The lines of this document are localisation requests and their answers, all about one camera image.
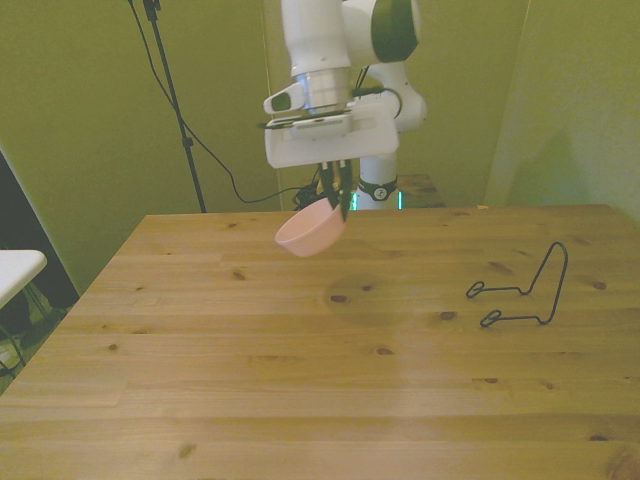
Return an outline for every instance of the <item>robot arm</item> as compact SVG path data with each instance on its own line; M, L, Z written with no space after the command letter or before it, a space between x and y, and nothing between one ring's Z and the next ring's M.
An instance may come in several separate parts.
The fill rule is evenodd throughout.
M331 162L339 162L342 184L350 185L348 159L360 158L358 195L369 194L369 208L390 205L398 133L426 119L426 104L409 84L403 64L418 45L416 0L281 1L293 83L264 102L268 114L289 114L265 126L269 164L321 164L327 189ZM383 87L354 91L349 84L354 66L370 66L370 75ZM337 209L335 193L328 193L331 208ZM348 193L341 199L344 220Z

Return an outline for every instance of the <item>microphone stand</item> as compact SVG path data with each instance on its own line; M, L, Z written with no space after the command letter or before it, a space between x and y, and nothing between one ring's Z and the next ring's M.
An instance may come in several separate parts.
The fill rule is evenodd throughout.
M143 0L144 9L147 12L147 19L151 22L153 27L153 33L156 37L156 43L158 44L158 52L162 59L162 66L164 67L164 73L167 77L167 83L169 85L169 92L171 93L171 102L173 103L173 109L176 112L178 119L178 125L180 125L180 133L182 134L182 146L187 154L187 160L189 161L189 168L191 169L191 176L193 177L193 185L198 195L198 203L200 204L200 211L207 213L207 208L204 204L204 197L202 196L202 189L200 188L200 181L198 180L198 172L196 171L195 161L193 160L193 153L191 147L193 147L193 139L187 135L187 131L184 126L184 120L180 113L180 106L178 105L178 96L173 86L173 79L171 78L171 71L169 70L169 62L167 61L167 55L164 51L164 45L162 44L162 38L160 37L160 30L158 29L158 14L160 10L160 0Z

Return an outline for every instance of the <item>green wall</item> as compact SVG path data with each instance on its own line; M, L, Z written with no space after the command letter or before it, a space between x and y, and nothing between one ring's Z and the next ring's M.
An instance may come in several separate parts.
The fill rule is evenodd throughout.
M261 0L162 7L184 117L246 197L275 192L256 128L268 93ZM0 109L2 151L80 293L144 215L199 211L175 115L125 0L0 2ZM210 211L279 208L243 205L195 152Z
M640 221L640 2L532 0L486 202Z
M400 174L427 173L448 206L481 203L494 158L528 0L418 0L422 39L407 62L429 106L420 130L404 133ZM280 2L263 0L271 90L290 83ZM279 171L284 187L313 168Z

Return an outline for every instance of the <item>black cable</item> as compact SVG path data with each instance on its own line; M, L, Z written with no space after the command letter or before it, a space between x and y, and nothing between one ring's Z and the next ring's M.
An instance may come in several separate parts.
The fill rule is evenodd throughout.
M360 74L358 75L358 79L356 80L356 88L362 87L362 84L364 83L364 79L366 78L367 73L369 73L369 67L365 67L362 70L360 70Z
M151 56L151 50L149 49L149 44L147 43L147 37L144 34L144 29L142 28L142 24L140 23L140 18L138 17L138 12L136 12L135 7L133 6L133 0L128 0L129 2L129 6L131 7L131 10L133 12L133 15L136 19L136 23L138 24L138 30L140 31L140 35L142 37L142 43L144 44L144 48L147 52L147 58L149 59L149 65L151 66L151 71L153 72L153 76L156 79L156 82L158 82L158 85L160 86L160 88L162 89L162 92L164 93L164 96L167 98L167 101L169 102L169 104L171 105L171 107L175 110L175 106L173 104L173 101L171 100L171 97L169 96L169 93L167 92L167 89L165 88L164 84L162 83L162 80L160 80L160 77L158 76L158 72L156 72L156 68L155 65L153 63L153 57ZM222 160L220 160L218 158L218 156L213 153L205 144L204 142L202 142L202 140L200 140L200 138L195 134L195 132L191 129L191 127L189 127L189 125L187 124L187 122L184 120L184 118L182 118L182 123L184 124L184 127L186 128L186 130L193 136L193 138L195 139L196 142L198 142L200 144L200 146L202 148L205 149L205 151L211 155L216 162L218 162L218 164L224 169L225 172L227 172L227 174L229 175L229 178L231 179L231 185L233 187L233 191L236 194L236 197L238 197L238 199L243 202L243 203L259 203L259 202L264 202L265 200L269 200L273 197L277 197L278 195L281 195L285 192L291 191L291 190L302 190L305 187L291 187L291 188L286 188L284 190L279 191L278 193L274 193L273 195L269 195L268 197L265 198L261 198L258 200L245 200L244 198L242 198L242 195L240 195L240 192L238 192L238 188L236 186L236 180L235 177L233 176L233 173L231 173L231 171L227 168L227 166L222 162Z

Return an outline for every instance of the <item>wooden table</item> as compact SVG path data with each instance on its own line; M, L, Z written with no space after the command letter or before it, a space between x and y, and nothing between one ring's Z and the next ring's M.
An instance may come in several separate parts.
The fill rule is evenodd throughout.
M147 217L0 398L2 479L640 478L640 232L605 206ZM479 326L490 310L553 323Z

